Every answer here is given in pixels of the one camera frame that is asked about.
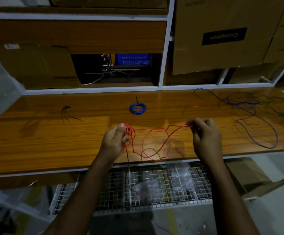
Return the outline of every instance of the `wire mesh shelf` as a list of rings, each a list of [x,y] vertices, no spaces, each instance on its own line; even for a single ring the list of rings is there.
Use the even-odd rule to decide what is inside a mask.
[[[58,185],[50,205],[56,216],[78,183]],[[111,169],[98,197],[94,216],[211,203],[206,169],[198,163],[166,168],[140,166]]]

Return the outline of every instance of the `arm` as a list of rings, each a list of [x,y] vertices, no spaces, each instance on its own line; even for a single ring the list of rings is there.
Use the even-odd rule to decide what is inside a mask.
[[[259,235],[223,161],[217,125],[209,118],[196,118],[186,124],[193,132],[194,151],[210,172],[217,232]]]
[[[127,140],[128,135],[124,134],[124,124],[105,133],[100,151],[82,182],[44,234],[87,233],[105,175],[121,153],[122,146]]]

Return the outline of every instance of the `blue basket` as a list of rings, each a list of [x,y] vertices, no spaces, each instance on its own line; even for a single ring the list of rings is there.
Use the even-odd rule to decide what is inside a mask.
[[[116,54],[117,65],[150,65],[151,54]]]

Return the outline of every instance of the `wooden table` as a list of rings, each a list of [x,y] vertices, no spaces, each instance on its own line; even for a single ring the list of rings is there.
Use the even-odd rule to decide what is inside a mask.
[[[244,91],[284,98],[284,93],[274,88],[213,90],[219,97]],[[223,155],[240,155],[284,150],[284,116],[278,116],[269,107],[258,106],[258,114],[273,125],[279,136],[275,149],[256,145],[235,120],[249,114],[232,106],[219,104],[211,93],[191,90],[148,91],[92,94],[58,94],[22,96],[0,116],[0,174],[37,172],[47,170],[85,168],[91,165],[101,145],[105,131],[123,123],[133,128],[166,128],[168,125],[184,125],[190,118],[213,118],[222,132]],[[136,97],[147,106],[143,115],[130,113],[129,106]],[[237,93],[235,99],[246,100],[246,94]],[[61,117],[64,106],[67,112],[81,120]],[[284,112],[284,101],[272,106]],[[260,143],[272,146],[276,141],[270,126],[256,118],[245,121],[251,135]],[[146,132],[137,132],[135,150],[141,153],[141,143]],[[145,140],[147,154],[159,149],[167,138],[165,133],[150,133]],[[141,158],[129,147],[129,161],[141,162]],[[160,156],[167,153],[166,144]],[[195,158],[190,129],[183,128],[171,137],[168,159]],[[116,163],[126,163],[123,152]]]

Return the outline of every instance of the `tangled red wire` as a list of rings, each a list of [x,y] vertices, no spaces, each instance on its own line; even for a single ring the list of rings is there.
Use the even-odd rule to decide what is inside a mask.
[[[176,130],[174,130],[171,134],[168,134],[168,129],[169,129],[169,127],[170,126],[174,126],[174,127],[178,127]],[[129,155],[128,155],[128,146],[130,145],[130,144],[132,144],[132,151],[133,151],[133,153],[135,153],[135,154],[138,154],[139,156],[141,156],[142,158],[149,158],[149,159],[151,159],[151,160],[153,160],[153,161],[162,161],[163,159],[167,159],[166,157],[167,157],[167,155],[168,155],[168,153],[169,153],[169,149],[170,149],[170,146],[171,146],[171,143],[170,143],[170,136],[174,133],[174,132],[176,132],[177,130],[179,130],[179,129],[181,129],[181,128],[188,128],[189,126],[188,125],[184,125],[184,126],[177,126],[177,125],[169,125],[166,129],[165,128],[156,128],[156,129],[134,129],[134,128],[132,128],[129,124],[125,124],[125,132],[130,136],[130,139],[129,139],[129,142],[127,143],[127,144],[125,144],[124,145],[124,148],[126,149],[126,153],[127,153],[127,159],[128,159],[128,163],[129,163]],[[133,141],[134,141],[134,139],[135,139],[135,131],[138,131],[138,130],[147,130],[147,131],[149,131],[146,135],[145,135],[145,137],[143,138],[143,141],[142,141],[142,153],[141,154],[139,154],[139,153],[137,153],[136,151],[134,151],[134,144],[133,144]],[[144,149],[144,140],[146,139],[146,137],[148,136],[148,134],[150,133],[150,132],[165,132],[166,134],[167,134],[167,138],[166,138],[166,140],[165,140],[165,142],[163,143],[163,145],[160,147],[160,149],[159,150],[155,150],[155,149],[153,149],[154,151],[155,151],[155,153],[154,154],[152,154],[152,155],[150,155],[150,156],[148,156],[146,153],[145,153],[145,150],[146,149]],[[155,160],[155,159],[152,159],[152,156],[155,156],[156,154],[158,154],[158,152],[163,148],[163,146],[165,145],[165,143],[167,142],[167,140],[169,140],[169,147],[168,147],[168,150],[167,150],[167,153],[166,153],[166,155],[164,156],[164,157],[160,157],[160,160]]]

